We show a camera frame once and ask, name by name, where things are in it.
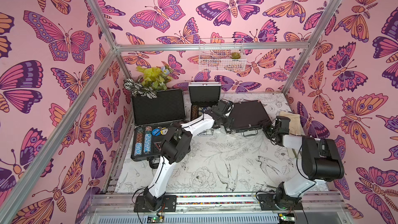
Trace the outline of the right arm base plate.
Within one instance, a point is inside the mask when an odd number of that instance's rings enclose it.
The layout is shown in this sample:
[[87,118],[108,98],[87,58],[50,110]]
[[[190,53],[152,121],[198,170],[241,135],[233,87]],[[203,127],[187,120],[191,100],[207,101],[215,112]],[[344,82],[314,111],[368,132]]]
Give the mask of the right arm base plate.
[[284,195],[279,191],[257,191],[255,194],[262,211],[302,210],[301,198]]

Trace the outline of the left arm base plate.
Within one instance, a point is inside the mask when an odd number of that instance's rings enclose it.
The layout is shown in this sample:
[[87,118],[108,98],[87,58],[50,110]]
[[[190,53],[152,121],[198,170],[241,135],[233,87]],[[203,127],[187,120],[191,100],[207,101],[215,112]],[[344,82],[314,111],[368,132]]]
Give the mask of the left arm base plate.
[[150,199],[145,196],[138,196],[134,201],[134,212],[175,212],[177,206],[176,195],[164,195],[156,200]]

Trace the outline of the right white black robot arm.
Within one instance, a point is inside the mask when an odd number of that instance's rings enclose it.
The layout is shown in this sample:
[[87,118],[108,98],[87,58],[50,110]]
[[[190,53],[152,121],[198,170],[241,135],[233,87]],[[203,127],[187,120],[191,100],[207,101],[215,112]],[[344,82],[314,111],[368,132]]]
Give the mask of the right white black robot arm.
[[333,140],[293,135],[289,124],[290,119],[285,116],[277,116],[275,124],[270,120],[261,123],[262,130],[270,141],[301,154],[301,165],[296,166],[298,175],[282,182],[276,189],[274,199],[277,203],[298,202],[319,181],[331,182],[345,175],[343,162]]

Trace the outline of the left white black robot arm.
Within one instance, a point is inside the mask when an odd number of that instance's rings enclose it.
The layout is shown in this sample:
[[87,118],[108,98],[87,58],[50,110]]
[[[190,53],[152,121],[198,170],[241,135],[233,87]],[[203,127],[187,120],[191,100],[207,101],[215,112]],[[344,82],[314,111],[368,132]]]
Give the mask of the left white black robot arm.
[[174,168],[190,152],[192,138],[215,126],[224,125],[232,109],[231,101],[221,99],[216,105],[207,107],[200,117],[168,129],[161,142],[159,166],[152,182],[144,190],[144,199],[151,208],[158,209],[162,203]]

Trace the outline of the black aluminium poker case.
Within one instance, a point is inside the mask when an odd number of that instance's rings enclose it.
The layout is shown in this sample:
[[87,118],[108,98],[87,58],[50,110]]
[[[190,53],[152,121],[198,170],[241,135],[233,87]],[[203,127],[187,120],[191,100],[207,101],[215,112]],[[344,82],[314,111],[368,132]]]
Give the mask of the black aluminium poker case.
[[260,101],[245,101],[233,104],[224,129],[227,134],[240,133],[248,138],[259,130],[271,126],[272,121]]

